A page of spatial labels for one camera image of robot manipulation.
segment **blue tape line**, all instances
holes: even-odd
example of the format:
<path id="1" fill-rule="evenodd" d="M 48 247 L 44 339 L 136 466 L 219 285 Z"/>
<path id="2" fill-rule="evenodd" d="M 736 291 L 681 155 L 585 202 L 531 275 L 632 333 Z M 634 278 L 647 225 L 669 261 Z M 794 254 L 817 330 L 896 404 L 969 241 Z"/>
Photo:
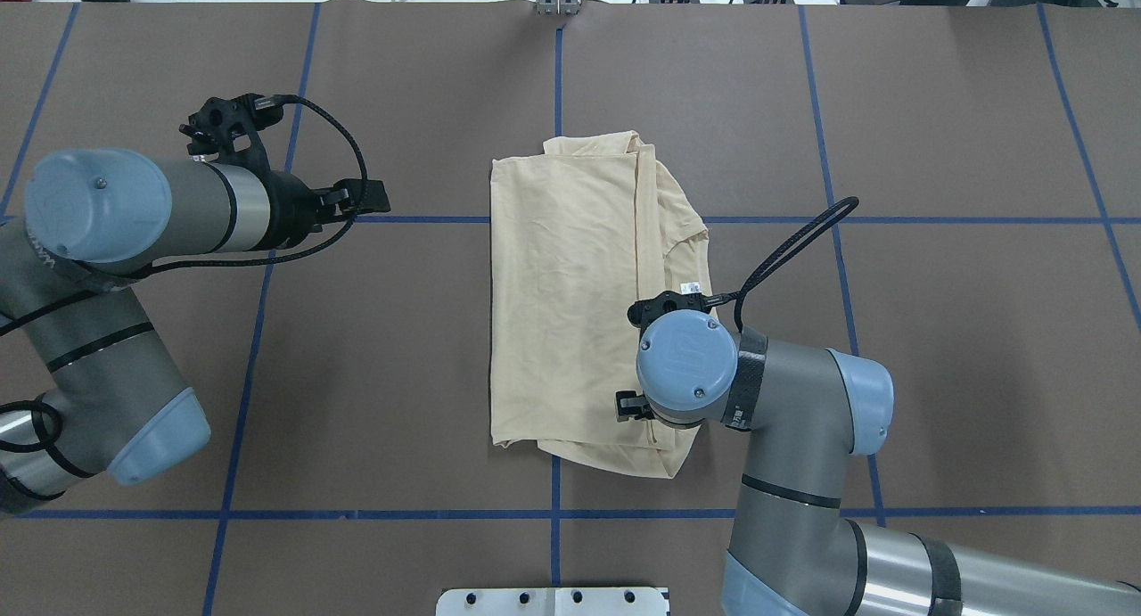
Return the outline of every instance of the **blue tape line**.
<path id="1" fill-rule="evenodd" d="M 19 178 L 19 170 L 24 167 L 24 156 L 27 154 L 29 145 L 32 144 L 32 133 L 35 132 L 35 124 L 40 121 L 40 113 L 43 112 L 43 104 L 48 100 L 48 92 L 51 89 L 51 81 L 56 79 L 56 71 L 59 67 L 59 60 L 64 55 L 64 47 L 67 44 L 67 39 L 71 35 L 71 29 L 75 24 L 75 16 L 79 15 L 80 3 L 73 2 L 71 8 L 71 14 L 67 15 L 67 23 L 64 24 L 64 34 L 59 37 L 59 43 L 56 47 L 56 55 L 51 58 L 51 65 L 48 67 L 48 75 L 44 76 L 43 88 L 40 88 L 40 97 L 35 100 L 35 108 L 32 108 L 32 117 L 27 121 L 27 129 L 24 131 L 24 140 L 21 141 L 19 152 L 16 153 L 16 162 L 13 164 L 11 175 L 8 175 L 8 186 L 3 191 L 3 197 L 0 197 L 0 214 L 5 214 L 8 211 L 8 202 L 11 201 L 13 191 L 16 189 L 16 181 Z"/>
<path id="2" fill-rule="evenodd" d="M 309 40 L 306 43 L 305 63 L 301 67 L 301 81 L 298 83 L 298 96 L 305 96 L 309 83 L 309 67 L 313 63 L 313 48 L 317 37 L 317 23 L 321 18 L 321 3 L 313 3 L 313 18 L 309 23 Z M 293 169 L 293 153 L 297 151 L 298 131 L 301 129 L 301 107 L 293 112 L 293 128 L 290 131 L 289 153 L 285 156 L 285 172 Z M 237 408 L 237 424 L 234 428 L 234 441 L 229 451 L 229 469 L 226 472 L 226 491 L 222 494 L 221 513 L 218 517 L 218 532 L 215 535 L 213 556 L 210 560 L 210 576 L 207 579 L 205 598 L 202 601 L 202 615 L 210 616 L 213 611 L 215 592 L 218 587 L 218 574 L 221 570 L 221 554 L 226 548 L 226 529 L 229 522 L 230 506 L 234 502 L 234 485 L 237 479 L 237 464 L 242 454 L 242 438 L 245 432 L 245 418 L 250 410 L 250 397 L 253 394 L 253 372 L 257 366 L 258 352 L 261 348 L 261 331 L 266 323 L 266 300 L 269 297 L 269 282 L 273 279 L 274 266 L 269 264 L 261 278 L 261 295 L 258 299 L 258 316 L 253 323 L 253 337 L 250 341 L 250 357 L 245 364 L 245 381 L 242 384 L 242 400 Z"/>
<path id="3" fill-rule="evenodd" d="M 804 67 L 808 72 L 808 91 L 812 100 L 812 120 L 816 124 L 816 145 L 820 154 L 820 173 L 824 177 L 824 195 L 828 206 L 835 204 L 835 194 L 832 191 L 832 169 L 828 165 L 828 149 L 824 143 L 824 120 L 820 116 L 820 99 L 816 89 L 816 72 L 812 65 L 812 47 L 808 34 L 808 15 L 803 6 L 796 6 L 800 15 L 800 37 L 804 47 Z M 840 240 L 840 227 L 833 226 L 832 248 L 836 254 L 836 271 L 840 278 L 840 295 L 844 305 L 844 323 L 848 326 L 848 343 L 853 356 L 859 356 L 859 337 L 856 334 L 856 316 L 852 314 L 851 291 L 848 289 L 848 267 L 844 265 L 843 245 Z M 867 469 L 872 478 L 872 501 L 875 503 L 875 522 L 880 527 L 888 526 L 887 516 L 883 513 L 883 493 L 880 487 L 880 469 L 875 456 L 868 456 Z"/>
<path id="4" fill-rule="evenodd" d="M 202 603 L 203 616 L 213 611 L 213 598 L 218 587 L 218 574 L 221 570 L 221 554 L 226 548 L 226 529 L 229 522 L 229 508 L 234 502 L 234 485 L 237 480 L 237 463 L 242 454 L 242 438 L 245 432 L 245 418 L 250 410 L 250 396 L 253 392 L 253 371 L 261 349 L 261 331 L 266 321 L 266 299 L 269 295 L 269 279 L 273 278 L 273 264 L 266 267 L 261 278 L 261 295 L 258 300 L 258 316 L 253 323 L 253 339 L 250 341 L 250 356 L 245 364 L 245 381 L 242 384 L 242 400 L 237 407 L 237 424 L 234 428 L 234 441 L 229 449 L 229 467 L 226 470 L 226 491 L 222 494 L 221 511 L 218 516 L 218 530 L 215 534 L 213 556 L 210 560 L 210 576 L 207 578 L 207 593 Z"/>
<path id="5" fill-rule="evenodd" d="M 361 214 L 357 222 L 373 225 L 489 225 L 492 218 L 453 214 Z"/>
<path id="6" fill-rule="evenodd" d="M 551 586 L 563 584 L 563 459 L 551 456 Z"/>
<path id="7" fill-rule="evenodd" d="M 228 520 L 547 520 L 545 509 L 454 510 L 233 510 Z M 582 509 L 559 511 L 563 520 L 730 520 L 733 509 Z M 844 518 L 875 518 L 875 508 L 841 509 Z M 889 518 L 986 518 L 1034 516 L 1141 516 L 1141 505 L 901 506 Z M 40 509 L 16 520 L 217 520 L 218 511 L 131 509 Z"/>
<path id="8" fill-rule="evenodd" d="M 1054 52 L 1054 40 L 1050 35 L 1050 23 L 1046 22 L 1046 6 L 1043 6 L 1043 3 L 1038 3 L 1038 22 L 1042 23 L 1042 38 L 1046 42 L 1046 55 L 1050 56 L 1050 67 L 1054 72 L 1054 81 L 1058 83 L 1058 95 L 1061 97 L 1062 107 L 1066 108 L 1066 119 L 1069 121 L 1070 131 L 1074 133 L 1074 144 L 1077 145 L 1077 153 L 1082 157 L 1082 165 L 1085 168 L 1085 178 L 1090 183 L 1090 189 L 1093 191 L 1093 201 L 1098 204 L 1098 213 L 1101 214 L 1101 222 L 1106 227 L 1106 237 L 1109 238 L 1109 248 L 1114 252 L 1114 262 L 1117 264 L 1117 273 L 1120 275 L 1122 284 L 1125 287 L 1125 297 L 1130 300 L 1133 321 L 1136 323 L 1138 331 L 1141 331 L 1141 307 L 1138 307 L 1136 292 L 1133 291 L 1133 283 L 1130 281 L 1128 270 L 1125 269 L 1125 259 L 1122 259 L 1122 250 L 1117 246 L 1117 235 L 1114 234 L 1114 227 L 1109 222 L 1109 213 L 1106 210 L 1104 198 L 1101 196 L 1101 188 L 1098 186 L 1097 175 L 1093 173 L 1093 164 L 1090 161 L 1090 154 L 1086 152 L 1085 140 L 1082 138 L 1082 131 L 1077 128 L 1074 110 L 1070 107 L 1069 95 L 1066 91 L 1066 83 L 1062 81 L 1061 68 L 1058 66 L 1058 56 Z"/>
<path id="9" fill-rule="evenodd" d="M 321 18 L 321 3 L 313 3 L 313 18 L 309 19 L 309 42 L 305 47 L 305 63 L 301 65 L 301 83 L 298 83 L 298 96 L 305 96 L 309 88 L 309 67 L 313 64 L 313 47 L 317 40 L 317 22 Z M 289 152 L 285 153 L 285 172 L 293 170 L 293 153 L 297 151 L 297 133 L 301 131 L 302 105 L 293 107 L 293 125 L 289 132 Z"/>
<path id="10" fill-rule="evenodd" d="M 811 214 L 729 214 L 728 217 L 702 218 L 706 225 L 807 225 L 812 221 Z M 357 222 L 373 225 L 489 225 L 492 218 L 486 214 L 361 214 Z M 841 226 L 848 225 L 965 225 L 965 226 L 1101 226 L 1101 218 L 919 218 L 905 214 L 890 217 L 859 217 L 849 214 Z M 1109 218 L 1112 225 L 1136 226 L 1141 218 Z"/>
<path id="11" fill-rule="evenodd" d="M 563 27 L 555 31 L 555 137 L 563 137 Z"/>
<path id="12" fill-rule="evenodd" d="M 564 520 L 701 520 L 733 518 L 733 509 L 569 509 Z"/>
<path id="13" fill-rule="evenodd" d="M 133 509 L 38 509 L 22 520 L 217 520 L 218 511 Z"/>
<path id="14" fill-rule="evenodd" d="M 892 518 L 968 518 L 985 516 L 1141 516 L 1141 505 L 1102 506 L 944 506 L 888 509 Z"/>
<path id="15" fill-rule="evenodd" d="M 555 31 L 555 137 L 563 137 L 563 30 Z M 563 459 L 551 456 L 551 586 L 563 584 Z"/>
<path id="16" fill-rule="evenodd" d="M 232 520 L 547 520 L 545 509 L 235 510 Z"/>

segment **beige t-shirt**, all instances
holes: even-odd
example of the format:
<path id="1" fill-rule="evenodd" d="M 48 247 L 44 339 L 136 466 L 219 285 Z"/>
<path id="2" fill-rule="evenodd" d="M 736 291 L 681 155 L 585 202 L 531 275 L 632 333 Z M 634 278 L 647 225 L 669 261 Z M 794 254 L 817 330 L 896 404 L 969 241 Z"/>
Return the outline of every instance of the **beige t-shirt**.
<path id="1" fill-rule="evenodd" d="M 616 420 L 615 391 L 640 389 L 626 308 L 710 294 L 709 230 L 638 132 L 543 149 L 492 168 L 492 440 L 672 478 L 697 429 Z"/>

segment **blue joint cap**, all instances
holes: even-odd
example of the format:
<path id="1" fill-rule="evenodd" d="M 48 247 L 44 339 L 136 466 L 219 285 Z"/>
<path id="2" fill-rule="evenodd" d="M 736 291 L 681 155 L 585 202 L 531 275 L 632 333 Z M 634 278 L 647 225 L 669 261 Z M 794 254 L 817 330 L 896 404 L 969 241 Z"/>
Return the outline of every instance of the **blue joint cap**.
<path id="1" fill-rule="evenodd" d="M 761 582 L 729 552 L 725 554 L 721 609 L 726 616 L 808 616 Z"/>
<path id="2" fill-rule="evenodd" d="M 737 343 L 712 316 L 672 311 L 642 334 L 637 371 L 648 400 L 666 412 L 697 412 L 729 392 L 737 374 Z"/>
<path id="3" fill-rule="evenodd" d="M 170 221 L 170 183 L 139 153 L 60 149 L 27 183 L 26 226 L 62 258 L 120 262 L 151 248 Z"/>
<path id="4" fill-rule="evenodd" d="M 840 367 L 852 412 L 852 455 L 872 455 L 888 439 L 896 408 L 891 373 L 876 360 L 828 349 Z"/>
<path id="5" fill-rule="evenodd" d="M 210 441 L 210 424 L 194 389 L 184 389 L 135 433 L 107 472 L 116 483 L 138 485 L 194 455 Z"/>

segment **brown table surface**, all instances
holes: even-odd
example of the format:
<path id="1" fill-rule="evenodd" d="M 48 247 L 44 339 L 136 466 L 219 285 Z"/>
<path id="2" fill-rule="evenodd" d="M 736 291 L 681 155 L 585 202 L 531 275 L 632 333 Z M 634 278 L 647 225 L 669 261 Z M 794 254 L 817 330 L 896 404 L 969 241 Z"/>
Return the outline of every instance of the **brown table surface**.
<path id="1" fill-rule="evenodd" d="M 1139 11 L 1055 7 L 0 6 L 0 214 L 52 149 L 176 157 L 207 97 L 299 89 L 394 206 L 307 261 L 139 284 L 213 440 L 0 525 L 0 611 L 411 615 L 445 587 L 640 583 L 717 613 L 744 436 L 703 429 L 671 481 L 488 437 L 489 162 L 621 129 L 706 218 L 725 290 L 861 198 L 746 307 L 895 376 L 845 516 L 1136 583 L 1136 34 Z M 351 173 L 291 120 L 275 165 Z M 19 334 L 0 365 L 0 400 L 51 386 Z"/>

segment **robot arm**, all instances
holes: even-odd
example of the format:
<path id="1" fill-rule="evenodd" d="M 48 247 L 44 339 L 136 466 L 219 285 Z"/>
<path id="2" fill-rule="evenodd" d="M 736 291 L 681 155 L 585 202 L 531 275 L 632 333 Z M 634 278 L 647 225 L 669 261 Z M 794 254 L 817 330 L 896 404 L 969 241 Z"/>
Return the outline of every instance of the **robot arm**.
<path id="1" fill-rule="evenodd" d="M 620 420 L 748 430 L 722 607 L 728 616 L 1141 614 L 1141 590 L 859 526 L 840 518 L 847 457 L 876 453 L 891 424 L 888 371 L 834 349 L 730 332 L 718 298 L 663 292 L 631 307 L 645 391 Z"/>
<path id="2" fill-rule="evenodd" d="M 183 132 L 193 156 L 152 161 L 129 149 L 64 149 L 37 164 L 25 218 L 0 222 L 0 335 L 24 327 L 57 388 L 0 405 L 0 518 L 58 497 L 107 470 L 122 485 L 161 473 L 210 438 L 130 284 L 184 266 L 259 266 L 335 242 L 356 214 L 388 210 L 383 185 L 309 189 L 275 172 L 258 132 L 282 120 L 290 96 L 208 100 Z M 235 141 L 248 137 L 244 149 Z M 252 261 L 163 264 L 168 256 L 290 248 L 326 222 L 331 241 Z"/>

